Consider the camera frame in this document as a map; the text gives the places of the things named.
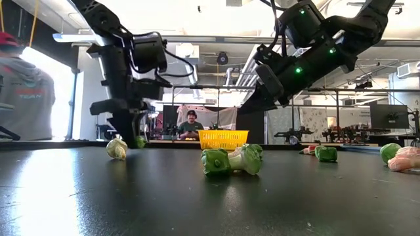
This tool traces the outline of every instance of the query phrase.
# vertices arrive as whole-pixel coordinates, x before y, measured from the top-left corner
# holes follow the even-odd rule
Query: gray hoodie
[[[14,106],[13,111],[0,110],[0,126],[21,140],[52,138],[53,79],[19,58],[0,58],[0,76],[0,103]]]

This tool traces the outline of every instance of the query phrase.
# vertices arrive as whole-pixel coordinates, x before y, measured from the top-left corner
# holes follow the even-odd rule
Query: cap
[[[0,45],[20,46],[18,41],[11,34],[6,32],[0,32]]]
[[[194,116],[197,118],[197,113],[196,113],[196,111],[193,111],[193,110],[188,111],[188,112],[186,113],[186,116],[189,116],[189,115],[194,115]]]

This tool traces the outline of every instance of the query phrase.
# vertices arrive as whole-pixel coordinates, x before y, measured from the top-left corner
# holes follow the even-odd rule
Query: workbench
[[[264,151],[258,176],[206,178],[199,149],[0,151],[2,235],[418,235],[420,176],[378,155]]]

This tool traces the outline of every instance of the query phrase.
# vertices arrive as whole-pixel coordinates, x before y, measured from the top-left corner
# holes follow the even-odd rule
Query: red cap
[[[0,32],[0,45],[19,47],[18,41],[9,33]]]

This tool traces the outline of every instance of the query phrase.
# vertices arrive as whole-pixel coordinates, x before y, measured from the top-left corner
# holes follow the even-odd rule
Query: bright window
[[[65,137],[70,122],[69,101],[74,85],[71,68],[29,47],[24,50],[21,58],[42,69],[54,80],[56,101],[51,114],[52,135],[57,138]]]

